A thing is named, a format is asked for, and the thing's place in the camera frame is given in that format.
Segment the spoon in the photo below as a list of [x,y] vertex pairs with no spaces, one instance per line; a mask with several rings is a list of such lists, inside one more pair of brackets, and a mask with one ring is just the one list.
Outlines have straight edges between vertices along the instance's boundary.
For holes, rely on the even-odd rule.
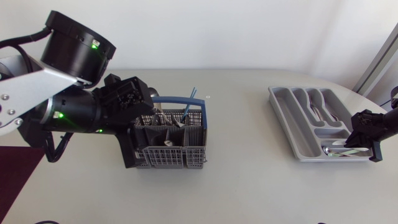
[[[154,88],[149,87],[148,90],[149,90],[150,97],[159,96],[158,92]],[[154,108],[155,108],[155,110],[160,111],[160,113],[163,116],[164,120],[166,121],[167,125],[172,125],[172,123],[169,121],[169,119],[167,119],[166,114],[164,114],[164,112],[162,110],[161,103],[154,103]]]

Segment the black cable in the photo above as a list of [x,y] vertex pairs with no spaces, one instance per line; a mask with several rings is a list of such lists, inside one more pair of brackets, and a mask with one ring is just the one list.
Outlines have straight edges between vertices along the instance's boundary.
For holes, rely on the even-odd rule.
[[38,223],[35,223],[35,224],[59,224],[59,223],[57,223],[55,221],[47,220],[47,221],[41,221],[41,222],[38,222]]
[[380,105],[380,106],[384,106],[384,105],[388,104],[389,102],[391,102],[391,100],[389,100],[389,101],[387,101],[387,102],[383,103],[383,104],[382,104],[382,105]]
[[46,139],[47,145],[44,146],[44,153],[49,162],[57,162],[61,158],[72,136],[73,133],[65,133],[65,135],[61,137],[62,140],[60,144],[57,146],[56,149],[54,149],[54,140],[52,137],[52,133],[49,132]]
[[38,40],[43,39],[44,37],[48,36],[49,34],[51,34],[51,29],[46,27],[42,31],[37,32],[32,35],[3,40],[3,41],[0,41],[0,49],[3,47],[21,45],[21,44],[38,41]]
[[32,61],[30,61],[30,58],[29,58],[28,54],[26,53],[26,51],[22,47],[20,47],[18,45],[10,46],[10,47],[14,47],[22,55],[22,58],[25,61],[27,72],[28,73],[33,72]]

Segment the dark red mat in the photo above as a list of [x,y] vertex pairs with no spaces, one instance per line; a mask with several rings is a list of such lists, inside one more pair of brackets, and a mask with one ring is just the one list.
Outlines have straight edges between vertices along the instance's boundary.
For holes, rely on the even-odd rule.
[[0,223],[43,155],[43,149],[0,146]]

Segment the white wall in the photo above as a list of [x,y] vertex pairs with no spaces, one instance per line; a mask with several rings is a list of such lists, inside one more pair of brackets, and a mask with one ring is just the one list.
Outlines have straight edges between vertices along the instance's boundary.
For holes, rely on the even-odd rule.
[[[41,30],[51,9],[118,48],[109,68],[278,68],[348,88],[398,22],[396,0],[3,0],[0,39]],[[24,47],[39,58],[45,43]]]

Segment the table surface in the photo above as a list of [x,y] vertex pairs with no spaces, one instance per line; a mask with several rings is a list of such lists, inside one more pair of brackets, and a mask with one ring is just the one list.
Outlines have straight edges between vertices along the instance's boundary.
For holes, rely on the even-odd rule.
[[[269,86],[331,88],[353,114],[385,113],[342,86],[280,70],[119,70],[162,96],[206,100],[202,170],[125,169],[114,136],[75,134],[42,159],[4,223],[396,223],[398,136],[382,162],[299,162],[269,103]],[[17,131],[2,146],[26,146]]]

